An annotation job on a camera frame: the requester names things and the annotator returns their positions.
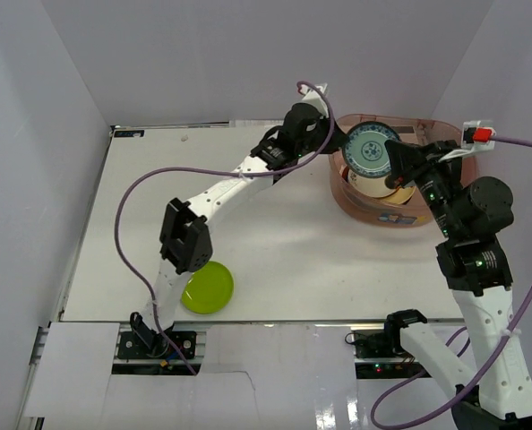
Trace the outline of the cream plate with black mark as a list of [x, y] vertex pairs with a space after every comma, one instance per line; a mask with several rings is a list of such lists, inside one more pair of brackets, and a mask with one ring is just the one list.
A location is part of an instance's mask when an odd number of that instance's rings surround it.
[[362, 176], [354, 170], [348, 171], [348, 182], [361, 194], [372, 198], [384, 198], [396, 192], [396, 189], [389, 188], [385, 182], [389, 172], [381, 176]]

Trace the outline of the blue white patterned plate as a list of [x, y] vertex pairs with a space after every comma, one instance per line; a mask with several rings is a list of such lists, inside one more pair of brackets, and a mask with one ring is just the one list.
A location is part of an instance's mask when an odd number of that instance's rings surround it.
[[390, 159], [385, 147], [388, 140], [399, 141], [399, 134], [388, 125], [366, 121], [347, 132], [342, 157], [355, 174], [378, 178], [390, 173]]

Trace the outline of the lime green plate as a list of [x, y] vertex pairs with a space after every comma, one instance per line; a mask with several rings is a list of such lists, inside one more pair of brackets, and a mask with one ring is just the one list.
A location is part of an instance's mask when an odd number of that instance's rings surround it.
[[229, 303], [234, 289], [230, 270], [220, 262], [210, 261], [188, 280], [181, 303], [195, 314], [215, 314]]

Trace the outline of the beige bear plate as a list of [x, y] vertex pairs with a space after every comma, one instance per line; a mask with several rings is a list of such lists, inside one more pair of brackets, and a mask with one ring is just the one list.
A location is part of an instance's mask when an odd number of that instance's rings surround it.
[[406, 204], [412, 198], [413, 194], [415, 193], [415, 190], [416, 188], [414, 186], [410, 186], [407, 188], [400, 187], [393, 193], [380, 198], [380, 201], [395, 205]]

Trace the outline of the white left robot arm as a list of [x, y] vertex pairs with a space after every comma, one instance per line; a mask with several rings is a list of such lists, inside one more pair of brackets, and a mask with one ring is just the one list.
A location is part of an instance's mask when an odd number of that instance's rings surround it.
[[149, 292], [149, 315], [133, 312], [129, 317], [138, 347], [148, 357], [180, 349], [168, 332], [190, 276], [211, 259], [213, 229], [242, 203], [315, 157], [336, 152], [345, 140], [328, 103], [298, 102], [233, 171], [218, 171], [218, 182], [207, 190], [186, 201], [174, 198], [167, 203], [159, 231], [155, 282], [149, 282], [126, 257], [121, 259]]

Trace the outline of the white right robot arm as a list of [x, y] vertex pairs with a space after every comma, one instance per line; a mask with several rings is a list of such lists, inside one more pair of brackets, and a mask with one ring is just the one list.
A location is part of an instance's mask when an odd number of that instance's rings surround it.
[[409, 309], [390, 314], [383, 344], [394, 357], [413, 356], [447, 395], [443, 410], [459, 429], [532, 429], [532, 378], [512, 305], [512, 276], [497, 235], [514, 220], [513, 195], [500, 179], [463, 185], [453, 141], [418, 146], [387, 141], [391, 182], [417, 188], [443, 234], [437, 262], [465, 323], [476, 362], [467, 367]]

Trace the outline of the pink translucent plastic bin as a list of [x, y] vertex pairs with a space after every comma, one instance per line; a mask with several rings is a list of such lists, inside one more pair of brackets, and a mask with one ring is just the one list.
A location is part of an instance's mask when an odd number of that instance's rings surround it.
[[[340, 117], [337, 123], [343, 132], [366, 121], [377, 121], [396, 130], [405, 142], [419, 145], [439, 141], [458, 140], [460, 129], [449, 123], [421, 118], [350, 114]], [[350, 217], [389, 228], [416, 228], [433, 221], [421, 194], [415, 190], [412, 198], [402, 205], [388, 204], [380, 198], [359, 193], [348, 182], [348, 166], [338, 151], [329, 156], [330, 189], [338, 206]]]

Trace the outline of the white paper sheets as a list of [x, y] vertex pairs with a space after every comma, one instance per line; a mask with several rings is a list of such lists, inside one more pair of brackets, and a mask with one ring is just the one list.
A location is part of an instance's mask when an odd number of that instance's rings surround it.
[[262, 127], [264, 129], [270, 129], [276, 125], [282, 125], [282, 120], [237, 119], [229, 122], [230, 127]]

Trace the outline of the black label sticker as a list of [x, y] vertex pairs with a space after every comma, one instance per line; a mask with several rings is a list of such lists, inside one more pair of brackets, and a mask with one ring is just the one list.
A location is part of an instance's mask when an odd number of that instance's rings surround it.
[[141, 138], [144, 136], [143, 130], [115, 130], [114, 138]]

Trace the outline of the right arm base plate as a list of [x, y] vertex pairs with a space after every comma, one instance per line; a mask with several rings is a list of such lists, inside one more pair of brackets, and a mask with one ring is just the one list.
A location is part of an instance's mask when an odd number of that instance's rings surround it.
[[356, 358], [413, 358], [384, 331], [351, 331], [344, 341], [355, 349]]

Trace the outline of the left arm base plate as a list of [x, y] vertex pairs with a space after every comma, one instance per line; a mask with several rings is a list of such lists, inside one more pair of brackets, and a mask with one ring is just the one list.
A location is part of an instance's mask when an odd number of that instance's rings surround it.
[[[176, 344], [187, 360], [195, 358], [197, 333], [195, 331], [170, 331], [167, 336]], [[121, 360], [163, 359], [180, 360], [176, 350], [156, 333], [154, 347], [148, 346], [132, 331], [120, 334], [116, 358]]]

